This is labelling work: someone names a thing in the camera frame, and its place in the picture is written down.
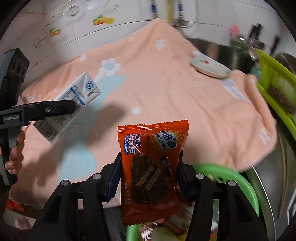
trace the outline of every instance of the silver screw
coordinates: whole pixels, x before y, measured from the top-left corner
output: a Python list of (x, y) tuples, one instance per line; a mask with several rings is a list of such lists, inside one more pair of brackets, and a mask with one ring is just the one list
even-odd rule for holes
[(232, 186), (232, 187), (234, 187), (236, 185), (235, 181), (233, 181), (233, 180), (228, 181), (228, 184), (229, 184), (229, 186)]
[(69, 181), (68, 180), (63, 180), (61, 181), (61, 185), (64, 187), (64, 186), (67, 186), (69, 184)]
[(203, 175), (202, 173), (197, 173), (196, 174), (196, 178), (198, 178), (198, 179), (204, 179), (205, 178), (205, 175)]
[(99, 173), (96, 173), (96, 174), (94, 174), (93, 175), (93, 179), (95, 179), (95, 180), (98, 180), (98, 179), (100, 179), (102, 176), (101, 176), (101, 174), (99, 174)]

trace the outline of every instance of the blue circular logo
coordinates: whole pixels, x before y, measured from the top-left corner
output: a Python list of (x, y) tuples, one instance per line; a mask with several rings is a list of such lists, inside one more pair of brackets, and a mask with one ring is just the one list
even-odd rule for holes
[(86, 83), (85, 83), (85, 88), (87, 89), (87, 90), (93, 90), (94, 89), (94, 82), (92, 82), (92, 81), (87, 81)]

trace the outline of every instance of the human hand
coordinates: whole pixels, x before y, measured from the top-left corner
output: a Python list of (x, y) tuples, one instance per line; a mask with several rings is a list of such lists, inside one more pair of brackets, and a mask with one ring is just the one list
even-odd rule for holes
[(22, 151), (25, 146), (24, 140), (25, 140), (25, 133), (21, 131), (17, 136), (18, 144), (9, 153), (9, 161), (5, 164), (5, 169), (8, 170), (8, 172), (11, 174), (18, 174), (22, 169), (22, 161), (24, 159)]

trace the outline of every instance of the fingernail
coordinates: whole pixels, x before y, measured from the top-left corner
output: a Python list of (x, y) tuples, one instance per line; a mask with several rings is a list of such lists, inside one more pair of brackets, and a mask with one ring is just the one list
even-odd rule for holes
[(11, 164), (7, 162), (7, 163), (5, 164), (5, 169), (6, 169), (6, 170), (9, 170), (10, 167), (11, 167)]

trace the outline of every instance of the chocolate wafer image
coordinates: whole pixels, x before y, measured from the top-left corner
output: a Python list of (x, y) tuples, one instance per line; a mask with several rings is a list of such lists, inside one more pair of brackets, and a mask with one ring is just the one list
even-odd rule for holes
[(156, 204), (165, 196), (165, 171), (158, 168), (149, 156), (137, 156), (132, 159), (131, 194), (139, 204)]

